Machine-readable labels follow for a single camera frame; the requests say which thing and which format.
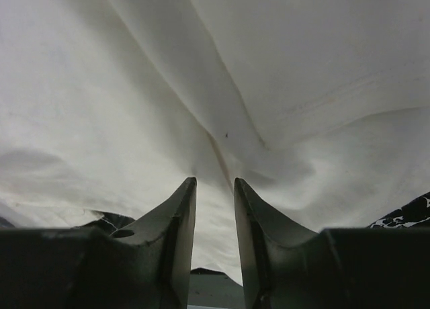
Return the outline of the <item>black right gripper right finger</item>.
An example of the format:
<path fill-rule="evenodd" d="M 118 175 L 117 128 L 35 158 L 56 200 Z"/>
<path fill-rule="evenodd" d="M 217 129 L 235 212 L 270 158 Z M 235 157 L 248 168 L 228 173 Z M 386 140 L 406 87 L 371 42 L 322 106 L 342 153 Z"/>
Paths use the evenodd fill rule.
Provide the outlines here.
<path fill-rule="evenodd" d="M 313 232 L 239 178 L 234 209 L 246 307 L 429 307 L 428 228 Z"/>

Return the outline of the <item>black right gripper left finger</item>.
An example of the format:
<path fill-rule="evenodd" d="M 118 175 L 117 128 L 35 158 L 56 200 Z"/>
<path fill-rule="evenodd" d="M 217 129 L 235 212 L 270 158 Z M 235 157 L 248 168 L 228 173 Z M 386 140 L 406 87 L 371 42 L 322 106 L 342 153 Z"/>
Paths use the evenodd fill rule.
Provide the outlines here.
<path fill-rule="evenodd" d="M 196 218 L 195 178 L 133 223 L 3 229 L 2 308 L 185 308 Z"/>

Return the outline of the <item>cream white t shirt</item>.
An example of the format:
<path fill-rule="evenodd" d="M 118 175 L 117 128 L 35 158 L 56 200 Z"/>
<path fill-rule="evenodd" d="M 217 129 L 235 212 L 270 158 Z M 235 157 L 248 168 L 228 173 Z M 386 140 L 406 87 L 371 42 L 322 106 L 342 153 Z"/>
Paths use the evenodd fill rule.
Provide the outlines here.
<path fill-rule="evenodd" d="M 1 223 L 139 218 L 198 180 L 192 265 L 241 282 L 233 182 L 311 230 L 429 191 L 429 0 L 1 0 Z"/>

